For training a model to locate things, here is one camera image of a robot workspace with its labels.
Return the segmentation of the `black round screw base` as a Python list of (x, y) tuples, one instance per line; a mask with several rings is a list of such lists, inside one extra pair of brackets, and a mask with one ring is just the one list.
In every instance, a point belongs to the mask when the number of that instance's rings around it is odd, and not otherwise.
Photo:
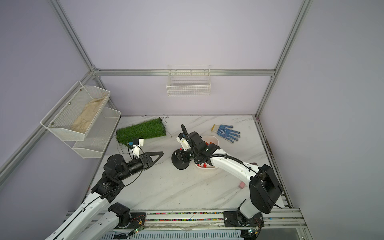
[(193, 157), (190, 149), (186, 151), (184, 149), (178, 149), (175, 150), (172, 155), (172, 163), (178, 170), (185, 170), (191, 160), (193, 160)]

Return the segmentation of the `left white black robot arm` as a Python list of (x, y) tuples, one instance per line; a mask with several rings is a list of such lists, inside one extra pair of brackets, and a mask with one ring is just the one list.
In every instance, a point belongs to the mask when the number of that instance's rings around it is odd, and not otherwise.
[(58, 227), (48, 240), (99, 240), (117, 226), (128, 227), (133, 218), (130, 209), (113, 203), (127, 185), (123, 180), (153, 167), (163, 152), (143, 153), (126, 162), (121, 154), (107, 159), (102, 178), (83, 203)]

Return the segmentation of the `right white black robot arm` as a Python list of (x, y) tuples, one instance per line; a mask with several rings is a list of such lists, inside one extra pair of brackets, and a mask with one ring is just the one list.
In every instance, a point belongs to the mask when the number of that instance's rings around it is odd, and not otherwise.
[(196, 132), (180, 133), (177, 137), (181, 148), (172, 155), (172, 163), (178, 170), (185, 170), (191, 162), (197, 165), (207, 164), (226, 171), (238, 178), (250, 191), (235, 211), (225, 211), (227, 227), (262, 226), (262, 215), (269, 214), (283, 192), (282, 185), (268, 166), (258, 166), (243, 162), (225, 152), (214, 143), (207, 143)]

